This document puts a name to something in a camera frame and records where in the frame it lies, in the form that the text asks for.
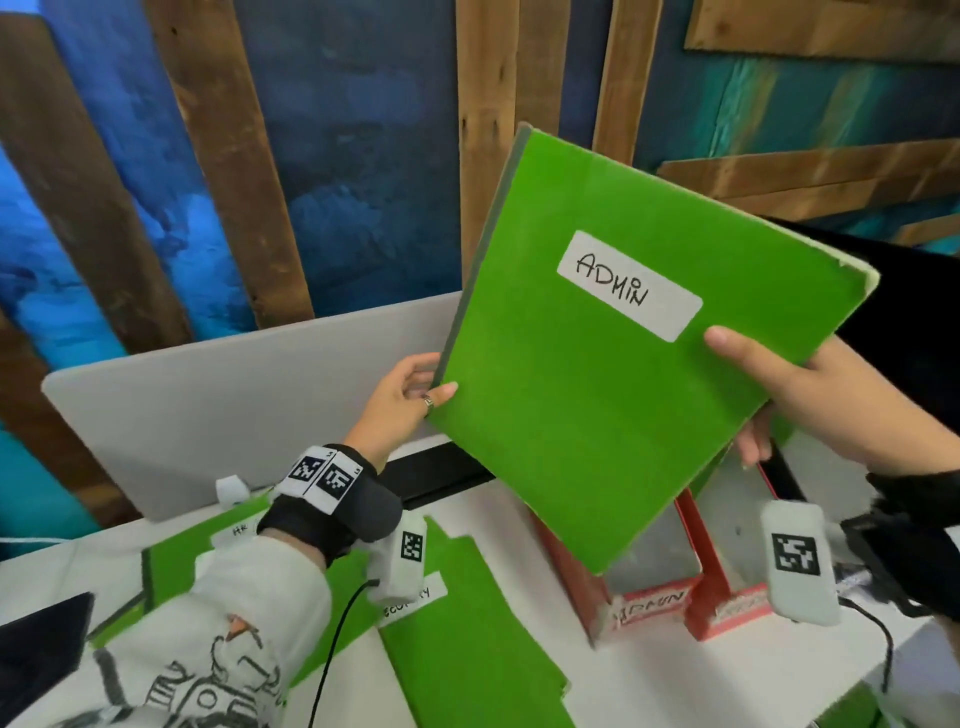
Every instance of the folder labeled admin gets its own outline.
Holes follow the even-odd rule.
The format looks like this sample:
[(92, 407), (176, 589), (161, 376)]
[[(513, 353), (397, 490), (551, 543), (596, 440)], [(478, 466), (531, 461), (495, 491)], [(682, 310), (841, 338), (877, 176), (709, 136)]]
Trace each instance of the folder labeled admin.
[(431, 422), (593, 573), (766, 399), (719, 324), (801, 363), (879, 280), (866, 263), (521, 127), (435, 383)]

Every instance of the desk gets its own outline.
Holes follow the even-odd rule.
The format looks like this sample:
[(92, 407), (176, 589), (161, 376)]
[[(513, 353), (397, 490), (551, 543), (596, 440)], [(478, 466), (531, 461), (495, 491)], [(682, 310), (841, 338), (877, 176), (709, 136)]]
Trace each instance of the desk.
[[(217, 510), (127, 523), (0, 564), (0, 623), (84, 591), (97, 595), (91, 623), (99, 623), (139, 591), (141, 548)], [(420, 512), (451, 537), (476, 540), (516, 616), (570, 679), (564, 703), (580, 728), (621, 722), (643, 728), (802, 728), (883, 658), (879, 630), (850, 610), (830, 629), (767, 617), (704, 644), (680, 623), (660, 623), (593, 650), (525, 508), (501, 483)], [(869, 608), (897, 644), (924, 624), (892, 607)], [(319, 674), (291, 695), (288, 728), (305, 726), (317, 680)], [(413, 725), (375, 631), (334, 659), (318, 715), (323, 728)], [(41, 700), (13, 726), (37, 728), (46, 724), (43, 716)]]

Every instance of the hand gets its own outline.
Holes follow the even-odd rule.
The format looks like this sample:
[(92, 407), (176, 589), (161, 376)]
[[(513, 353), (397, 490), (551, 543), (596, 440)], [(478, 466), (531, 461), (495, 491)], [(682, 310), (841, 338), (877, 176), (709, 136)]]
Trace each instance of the hand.
[[(766, 389), (787, 419), (872, 473), (960, 470), (960, 438), (836, 336), (805, 368), (728, 328), (710, 327), (704, 340)], [(770, 457), (772, 416), (768, 404), (737, 433), (734, 441), (745, 467)]]
[(380, 379), (360, 420), (344, 440), (344, 445), (370, 460), (378, 473), (386, 466), (390, 453), (403, 445), (426, 417), (423, 397), (429, 396), (434, 407), (441, 407), (457, 391), (455, 381), (428, 389), (439, 363), (438, 353), (419, 353), (401, 359)]

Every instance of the person's right hand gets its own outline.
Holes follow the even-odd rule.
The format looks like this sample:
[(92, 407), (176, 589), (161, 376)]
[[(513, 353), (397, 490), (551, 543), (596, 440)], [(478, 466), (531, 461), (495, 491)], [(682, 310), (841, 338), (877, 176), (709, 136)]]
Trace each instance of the person's right hand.
[[(704, 340), (759, 383), (776, 408), (839, 455), (872, 473), (920, 475), (960, 470), (960, 438), (908, 399), (836, 336), (798, 367), (724, 327)], [(745, 466), (770, 457), (771, 405), (737, 434)]]

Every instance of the white sleeve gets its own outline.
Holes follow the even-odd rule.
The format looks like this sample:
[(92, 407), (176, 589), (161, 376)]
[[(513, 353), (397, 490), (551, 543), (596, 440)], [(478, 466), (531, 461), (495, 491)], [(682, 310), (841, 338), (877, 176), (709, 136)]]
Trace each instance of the white sleeve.
[(279, 723), (290, 680), (330, 617), (330, 590), (306, 556), (256, 537), (218, 549), (189, 593), (171, 599), (44, 698), (63, 726)]

